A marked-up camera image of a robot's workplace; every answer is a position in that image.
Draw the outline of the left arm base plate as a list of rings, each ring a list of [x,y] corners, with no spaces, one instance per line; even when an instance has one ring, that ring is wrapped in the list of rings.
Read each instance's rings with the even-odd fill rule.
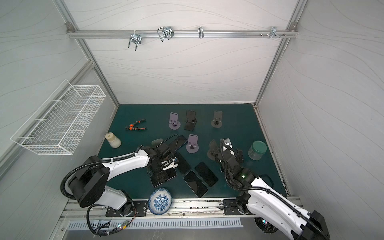
[[[147,200],[128,201],[120,209],[107,208],[106,217],[145,217],[148,209]]]

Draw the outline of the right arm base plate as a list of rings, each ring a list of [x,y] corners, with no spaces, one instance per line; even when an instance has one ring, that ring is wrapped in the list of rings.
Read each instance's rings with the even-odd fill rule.
[[[223,209],[224,214],[226,216],[232,216],[232,215],[249,215],[250,213],[242,213],[238,209],[237,201],[236,199],[224,199],[223,203],[220,204],[220,207]]]

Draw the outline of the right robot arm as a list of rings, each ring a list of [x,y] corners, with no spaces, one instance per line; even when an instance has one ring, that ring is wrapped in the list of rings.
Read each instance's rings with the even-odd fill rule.
[[[264,233],[282,232],[291,240],[328,240],[330,233],[323,215],[309,212],[289,201],[268,185],[261,176],[242,167],[243,152],[234,149],[230,139],[212,140],[210,154],[220,163],[230,188],[240,192],[236,197],[238,211],[255,215]]]

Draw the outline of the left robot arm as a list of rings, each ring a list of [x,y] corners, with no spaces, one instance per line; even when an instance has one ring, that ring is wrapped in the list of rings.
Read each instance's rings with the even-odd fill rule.
[[[179,160],[176,152],[187,143],[184,136],[175,136],[170,144],[165,141],[154,148],[139,146],[135,152],[100,159],[89,157],[81,166],[66,174],[60,184],[61,193],[76,200],[80,207],[104,206],[127,216],[134,208],[132,198],[123,190],[107,185],[108,181],[123,173],[148,167],[153,187],[177,176]]]

